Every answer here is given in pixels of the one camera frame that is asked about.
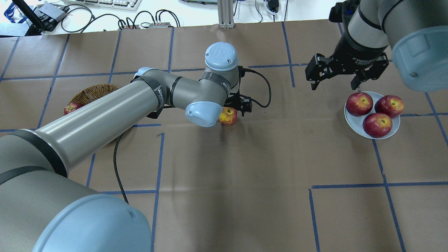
metal bracket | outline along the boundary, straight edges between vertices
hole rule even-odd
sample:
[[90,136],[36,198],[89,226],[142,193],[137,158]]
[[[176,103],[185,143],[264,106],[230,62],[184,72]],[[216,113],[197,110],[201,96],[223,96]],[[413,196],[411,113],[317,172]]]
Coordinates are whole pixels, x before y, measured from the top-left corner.
[[233,0],[218,0],[219,28],[234,28],[233,22]]

white plate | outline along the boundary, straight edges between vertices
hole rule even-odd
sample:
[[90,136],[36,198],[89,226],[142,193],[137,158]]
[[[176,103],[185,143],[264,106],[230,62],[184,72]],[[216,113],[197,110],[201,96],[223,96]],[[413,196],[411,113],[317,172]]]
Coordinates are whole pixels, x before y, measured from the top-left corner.
[[350,126],[350,128],[352,128],[353,131],[355,131],[356,133],[358,133],[359,135],[361,135],[361,136],[363,136],[365,138],[369,138],[369,139],[385,139],[385,138],[391,137],[392,135],[395,134],[395,132],[398,130],[398,127],[400,126],[400,116],[392,118],[392,129],[391,129],[391,132],[389,132],[389,134],[385,135],[384,137],[379,137],[379,138],[371,137],[362,128],[362,123],[364,122],[364,119],[368,115],[375,113],[375,104],[376,104],[376,102],[379,99],[381,99],[381,97],[383,97],[382,95],[374,93],[374,92],[364,92],[364,93],[369,94],[372,97],[372,99],[373,99],[373,108],[372,108],[372,110],[367,115],[356,117],[356,116],[351,115],[347,111],[347,108],[345,107],[345,105],[347,103],[345,103],[345,105],[344,105],[344,115],[345,115],[345,120],[347,121],[347,124]]

